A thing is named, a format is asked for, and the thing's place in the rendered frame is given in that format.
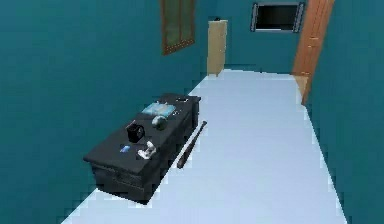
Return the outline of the black chest of drawers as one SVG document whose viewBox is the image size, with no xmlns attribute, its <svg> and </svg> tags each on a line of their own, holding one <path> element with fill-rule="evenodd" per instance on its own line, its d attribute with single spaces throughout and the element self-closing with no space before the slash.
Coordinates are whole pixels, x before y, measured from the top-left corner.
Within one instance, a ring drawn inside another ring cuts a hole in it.
<svg viewBox="0 0 384 224">
<path fill-rule="evenodd" d="M 196 127 L 199 116 L 198 96 L 166 93 L 157 101 L 174 105 L 176 109 L 167 118 L 167 127 L 159 131 L 152 126 L 155 116 L 137 113 L 129 122 L 110 134 L 84 156 L 91 166 L 99 190 L 147 204 L 163 177 L 172 166 Z M 126 127 L 135 122 L 144 127 L 145 135 L 137 142 L 128 140 Z M 151 141 L 157 151 L 150 159 L 138 155 Z M 130 146 L 128 152 L 120 152 Z"/>
</svg>

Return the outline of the orange wooden room door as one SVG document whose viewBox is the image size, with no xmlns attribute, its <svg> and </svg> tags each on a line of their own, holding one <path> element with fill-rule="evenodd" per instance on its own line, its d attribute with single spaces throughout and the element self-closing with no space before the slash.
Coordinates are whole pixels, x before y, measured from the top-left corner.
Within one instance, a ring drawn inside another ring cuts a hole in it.
<svg viewBox="0 0 384 224">
<path fill-rule="evenodd" d="M 335 0 L 308 0 L 305 17 L 295 55 L 292 75 L 304 105 L 311 90 L 313 75 L 322 50 L 329 18 Z"/>
</svg>

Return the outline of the dark baseball bat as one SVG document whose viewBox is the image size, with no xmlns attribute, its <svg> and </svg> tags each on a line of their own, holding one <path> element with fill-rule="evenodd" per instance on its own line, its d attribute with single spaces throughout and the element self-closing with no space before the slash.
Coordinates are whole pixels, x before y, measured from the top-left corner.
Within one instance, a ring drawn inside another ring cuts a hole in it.
<svg viewBox="0 0 384 224">
<path fill-rule="evenodd" d="M 198 132 L 193 137 L 192 141 L 189 143 L 189 145 L 187 146 L 187 148 L 183 152 L 182 156 L 178 160 L 178 162 L 177 162 L 177 168 L 178 169 L 182 169 L 185 166 L 185 164 L 186 164 L 186 162 L 187 162 L 187 160 L 188 160 L 188 158 L 189 158 L 189 156 L 190 156 L 190 154 L 191 154 L 191 152 L 192 152 L 192 150 L 193 150 L 193 148 L 197 142 L 197 139 L 199 138 L 201 132 L 203 131 L 203 129 L 206 125 L 207 125 L 207 121 L 203 121 Z"/>
</svg>

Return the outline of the brown framed window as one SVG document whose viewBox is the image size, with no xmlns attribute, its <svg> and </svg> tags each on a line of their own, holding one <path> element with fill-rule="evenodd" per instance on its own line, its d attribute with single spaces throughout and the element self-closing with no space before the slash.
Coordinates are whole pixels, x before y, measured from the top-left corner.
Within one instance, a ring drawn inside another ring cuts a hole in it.
<svg viewBox="0 0 384 224">
<path fill-rule="evenodd" d="M 195 0 L 159 0 L 162 54 L 169 55 L 195 43 Z"/>
</svg>

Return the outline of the grey round bowl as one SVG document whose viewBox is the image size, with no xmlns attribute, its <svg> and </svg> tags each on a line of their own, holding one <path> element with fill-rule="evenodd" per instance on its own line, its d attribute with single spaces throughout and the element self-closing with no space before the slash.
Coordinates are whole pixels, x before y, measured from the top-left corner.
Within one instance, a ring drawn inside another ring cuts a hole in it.
<svg viewBox="0 0 384 224">
<path fill-rule="evenodd" d="M 152 126 L 159 131 L 164 130 L 167 127 L 167 123 L 167 118 L 164 116 L 158 115 L 152 119 Z"/>
</svg>

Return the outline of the pale blue book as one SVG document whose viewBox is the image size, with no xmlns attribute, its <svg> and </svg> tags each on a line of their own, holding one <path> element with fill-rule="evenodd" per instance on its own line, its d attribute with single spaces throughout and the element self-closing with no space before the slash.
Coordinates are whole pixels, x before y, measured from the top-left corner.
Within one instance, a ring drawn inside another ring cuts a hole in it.
<svg viewBox="0 0 384 224">
<path fill-rule="evenodd" d="M 168 103 L 159 103 L 154 102 L 148 105 L 145 109 L 142 110 L 143 114 L 151 116 L 164 116 L 168 117 L 176 109 L 174 105 Z"/>
</svg>

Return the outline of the white small figurine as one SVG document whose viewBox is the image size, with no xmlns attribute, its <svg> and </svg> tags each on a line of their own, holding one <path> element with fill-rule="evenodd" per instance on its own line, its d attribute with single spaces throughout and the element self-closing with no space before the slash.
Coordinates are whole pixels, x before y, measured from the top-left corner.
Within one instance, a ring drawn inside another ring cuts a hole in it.
<svg viewBox="0 0 384 224">
<path fill-rule="evenodd" d="M 138 155 L 145 159 L 145 160 L 148 160 L 151 158 L 151 156 L 157 151 L 157 148 L 155 147 L 155 145 L 151 142 L 151 141 L 148 141 L 147 142 L 147 148 L 145 150 L 139 150 L 138 151 Z"/>
</svg>

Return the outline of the tan tall cabinet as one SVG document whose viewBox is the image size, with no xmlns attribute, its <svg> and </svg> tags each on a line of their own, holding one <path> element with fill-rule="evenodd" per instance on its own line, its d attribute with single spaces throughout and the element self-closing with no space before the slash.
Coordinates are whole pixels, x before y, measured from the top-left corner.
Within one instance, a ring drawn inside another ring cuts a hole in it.
<svg viewBox="0 0 384 224">
<path fill-rule="evenodd" d="M 218 75 L 225 65 L 227 20 L 208 22 L 207 74 Z"/>
</svg>

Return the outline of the black alarm clock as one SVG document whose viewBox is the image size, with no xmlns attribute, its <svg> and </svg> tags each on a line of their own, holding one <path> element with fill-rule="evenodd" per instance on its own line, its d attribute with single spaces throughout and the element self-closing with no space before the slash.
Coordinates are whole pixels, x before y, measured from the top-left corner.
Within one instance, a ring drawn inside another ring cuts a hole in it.
<svg viewBox="0 0 384 224">
<path fill-rule="evenodd" d="M 137 143 L 145 135 L 144 127 L 135 122 L 130 123 L 126 127 L 126 132 L 128 140 L 132 143 Z"/>
</svg>

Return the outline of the black wall television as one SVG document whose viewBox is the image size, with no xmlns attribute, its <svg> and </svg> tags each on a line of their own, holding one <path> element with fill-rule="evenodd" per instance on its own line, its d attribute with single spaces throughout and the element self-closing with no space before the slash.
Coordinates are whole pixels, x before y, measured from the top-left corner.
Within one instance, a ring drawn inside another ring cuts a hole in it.
<svg viewBox="0 0 384 224">
<path fill-rule="evenodd" d="M 250 31 L 298 33 L 304 11 L 304 2 L 255 2 L 252 5 Z"/>
</svg>

